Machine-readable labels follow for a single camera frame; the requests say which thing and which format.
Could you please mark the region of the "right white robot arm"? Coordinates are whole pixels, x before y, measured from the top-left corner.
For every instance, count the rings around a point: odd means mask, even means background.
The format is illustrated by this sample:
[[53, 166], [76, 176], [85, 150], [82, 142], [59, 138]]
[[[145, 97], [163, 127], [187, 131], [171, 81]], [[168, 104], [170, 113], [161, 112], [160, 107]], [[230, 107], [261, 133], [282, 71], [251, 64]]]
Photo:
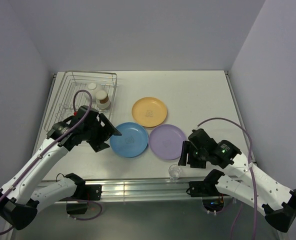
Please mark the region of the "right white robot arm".
[[276, 230], [286, 233], [296, 218], [296, 188], [270, 177], [227, 140], [216, 142], [203, 129], [193, 130], [182, 143], [179, 166], [211, 170], [204, 180], [189, 182], [191, 197], [231, 196], [253, 207]]

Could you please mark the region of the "white ceramic bowl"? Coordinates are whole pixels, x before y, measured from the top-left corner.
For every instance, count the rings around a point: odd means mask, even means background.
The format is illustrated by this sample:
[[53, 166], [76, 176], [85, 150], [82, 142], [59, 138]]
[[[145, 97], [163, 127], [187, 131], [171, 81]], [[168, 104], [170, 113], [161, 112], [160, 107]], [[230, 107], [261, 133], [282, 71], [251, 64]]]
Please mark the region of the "white ceramic bowl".
[[94, 100], [96, 98], [96, 93], [98, 91], [103, 90], [103, 89], [104, 89], [104, 87], [101, 84], [91, 82], [91, 83], [87, 84], [85, 90], [90, 93], [92, 100]]

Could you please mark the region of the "clear glass cup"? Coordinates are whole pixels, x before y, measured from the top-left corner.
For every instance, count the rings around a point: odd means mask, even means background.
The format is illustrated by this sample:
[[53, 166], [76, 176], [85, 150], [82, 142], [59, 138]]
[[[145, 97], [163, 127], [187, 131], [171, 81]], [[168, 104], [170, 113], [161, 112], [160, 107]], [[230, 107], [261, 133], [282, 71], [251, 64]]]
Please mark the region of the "clear glass cup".
[[182, 178], [184, 176], [182, 167], [177, 164], [172, 164], [168, 168], [168, 174], [170, 180], [172, 181], [178, 180], [179, 178]]

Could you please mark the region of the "steel cup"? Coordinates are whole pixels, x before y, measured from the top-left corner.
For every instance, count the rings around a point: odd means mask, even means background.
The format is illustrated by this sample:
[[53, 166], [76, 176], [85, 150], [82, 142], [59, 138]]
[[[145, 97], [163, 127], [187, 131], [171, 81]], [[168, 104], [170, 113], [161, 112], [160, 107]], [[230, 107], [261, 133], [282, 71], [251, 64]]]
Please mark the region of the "steel cup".
[[105, 90], [99, 90], [95, 94], [96, 105], [99, 109], [108, 109], [111, 105], [108, 93]]

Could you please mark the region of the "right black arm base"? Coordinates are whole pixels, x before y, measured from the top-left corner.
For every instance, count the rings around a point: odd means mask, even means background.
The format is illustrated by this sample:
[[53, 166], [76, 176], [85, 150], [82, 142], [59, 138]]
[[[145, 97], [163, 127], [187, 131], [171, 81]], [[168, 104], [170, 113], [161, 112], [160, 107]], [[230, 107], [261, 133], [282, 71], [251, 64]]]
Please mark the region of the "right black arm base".
[[224, 209], [226, 195], [220, 193], [214, 185], [206, 181], [190, 181], [188, 185], [186, 194], [192, 198], [201, 198], [206, 210], [219, 212]]

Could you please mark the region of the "blue plate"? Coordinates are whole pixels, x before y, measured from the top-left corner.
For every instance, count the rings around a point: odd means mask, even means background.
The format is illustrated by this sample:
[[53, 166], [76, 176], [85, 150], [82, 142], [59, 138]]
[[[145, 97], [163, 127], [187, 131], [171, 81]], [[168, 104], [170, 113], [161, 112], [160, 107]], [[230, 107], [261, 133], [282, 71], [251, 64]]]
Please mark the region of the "blue plate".
[[119, 156], [134, 158], [145, 151], [148, 146], [148, 132], [135, 122], [124, 122], [116, 129], [121, 135], [113, 135], [110, 138], [110, 147]]

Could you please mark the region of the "purple plate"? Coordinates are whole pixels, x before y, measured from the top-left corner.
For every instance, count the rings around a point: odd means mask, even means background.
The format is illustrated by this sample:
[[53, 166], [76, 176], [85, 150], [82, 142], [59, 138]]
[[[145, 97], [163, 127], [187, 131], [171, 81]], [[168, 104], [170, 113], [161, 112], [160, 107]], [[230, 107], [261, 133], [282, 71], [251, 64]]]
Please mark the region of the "purple plate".
[[162, 160], [175, 160], [181, 156], [185, 133], [172, 124], [162, 124], [153, 129], [148, 138], [152, 152]]

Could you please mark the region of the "aluminium mounting rail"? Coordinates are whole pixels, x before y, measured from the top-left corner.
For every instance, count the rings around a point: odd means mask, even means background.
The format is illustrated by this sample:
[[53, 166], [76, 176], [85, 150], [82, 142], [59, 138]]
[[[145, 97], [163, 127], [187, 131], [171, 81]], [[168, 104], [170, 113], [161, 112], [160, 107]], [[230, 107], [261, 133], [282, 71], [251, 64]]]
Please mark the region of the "aluminium mounting rail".
[[87, 180], [85, 185], [92, 188], [89, 198], [102, 203], [150, 202], [190, 200], [186, 193], [191, 181], [203, 181], [203, 177]]

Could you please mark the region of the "orange plate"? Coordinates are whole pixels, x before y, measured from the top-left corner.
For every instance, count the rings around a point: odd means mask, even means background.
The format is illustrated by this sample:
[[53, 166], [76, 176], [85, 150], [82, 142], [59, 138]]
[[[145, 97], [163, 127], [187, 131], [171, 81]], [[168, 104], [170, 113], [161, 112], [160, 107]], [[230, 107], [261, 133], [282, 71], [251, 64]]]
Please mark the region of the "orange plate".
[[158, 98], [143, 97], [134, 103], [131, 114], [136, 123], [143, 127], [153, 128], [165, 121], [168, 109]]

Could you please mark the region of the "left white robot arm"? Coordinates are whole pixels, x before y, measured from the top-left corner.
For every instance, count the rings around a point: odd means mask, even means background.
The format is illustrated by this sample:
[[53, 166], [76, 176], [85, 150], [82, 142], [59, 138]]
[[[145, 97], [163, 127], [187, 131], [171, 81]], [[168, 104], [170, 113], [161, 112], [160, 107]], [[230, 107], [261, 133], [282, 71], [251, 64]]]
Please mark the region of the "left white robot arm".
[[75, 115], [55, 123], [31, 159], [0, 187], [0, 217], [13, 229], [22, 230], [38, 213], [57, 201], [89, 202], [85, 180], [74, 173], [40, 190], [36, 188], [74, 147], [87, 142], [97, 153], [109, 147], [106, 142], [111, 136], [119, 135], [104, 114], [85, 105]]

